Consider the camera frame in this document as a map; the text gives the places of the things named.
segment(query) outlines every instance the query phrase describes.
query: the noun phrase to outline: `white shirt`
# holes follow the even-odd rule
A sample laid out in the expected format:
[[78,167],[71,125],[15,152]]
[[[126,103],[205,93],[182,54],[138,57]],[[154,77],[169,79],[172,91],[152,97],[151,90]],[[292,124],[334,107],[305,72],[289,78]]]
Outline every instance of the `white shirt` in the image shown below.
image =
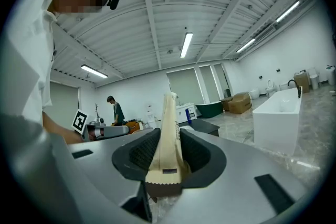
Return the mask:
[[42,109],[51,105],[50,72],[54,52],[47,11],[52,0],[17,0],[4,28],[1,52],[1,112],[23,115],[42,124]]

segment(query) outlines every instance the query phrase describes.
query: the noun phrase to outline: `dark green shirt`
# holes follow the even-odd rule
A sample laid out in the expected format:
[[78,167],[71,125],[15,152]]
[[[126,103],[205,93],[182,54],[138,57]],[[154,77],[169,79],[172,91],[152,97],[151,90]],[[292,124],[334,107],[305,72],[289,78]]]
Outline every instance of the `dark green shirt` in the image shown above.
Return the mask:
[[120,104],[115,102],[115,105],[114,105],[114,120],[116,120],[117,114],[119,115],[117,123],[123,122],[123,120],[125,119],[124,114],[122,113]]

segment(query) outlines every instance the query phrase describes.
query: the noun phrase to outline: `faucet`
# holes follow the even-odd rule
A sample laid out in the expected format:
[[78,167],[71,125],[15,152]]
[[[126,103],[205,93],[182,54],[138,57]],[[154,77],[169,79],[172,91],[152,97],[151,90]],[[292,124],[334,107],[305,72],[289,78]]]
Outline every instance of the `faucet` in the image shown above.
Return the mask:
[[289,83],[290,83],[291,81],[294,81],[294,83],[295,83],[295,85],[296,85],[296,88],[298,89],[298,96],[299,96],[299,98],[300,98],[300,97],[301,97],[301,87],[298,86],[298,84],[296,83],[296,81],[295,81],[294,79],[291,79],[290,81],[288,81],[287,86],[289,86]]

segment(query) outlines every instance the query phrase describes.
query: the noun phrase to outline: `gray table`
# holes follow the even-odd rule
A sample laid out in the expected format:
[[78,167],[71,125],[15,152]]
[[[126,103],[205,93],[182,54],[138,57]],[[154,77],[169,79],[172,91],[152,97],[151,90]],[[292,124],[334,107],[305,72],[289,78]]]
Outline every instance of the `gray table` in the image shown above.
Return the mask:
[[219,136],[219,126],[202,121],[201,119],[191,120],[191,124],[188,124],[188,121],[179,124],[179,127],[183,126],[190,126],[197,132]]

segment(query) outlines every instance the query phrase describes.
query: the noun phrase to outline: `blue object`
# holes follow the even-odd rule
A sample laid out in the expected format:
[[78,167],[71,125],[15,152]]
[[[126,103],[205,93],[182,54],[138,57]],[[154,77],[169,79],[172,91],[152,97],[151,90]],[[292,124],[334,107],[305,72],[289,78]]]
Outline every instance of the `blue object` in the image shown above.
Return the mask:
[[187,120],[188,120],[188,123],[191,124],[191,119],[190,119],[189,109],[186,109],[186,110],[185,110],[185,114],[187,114]]

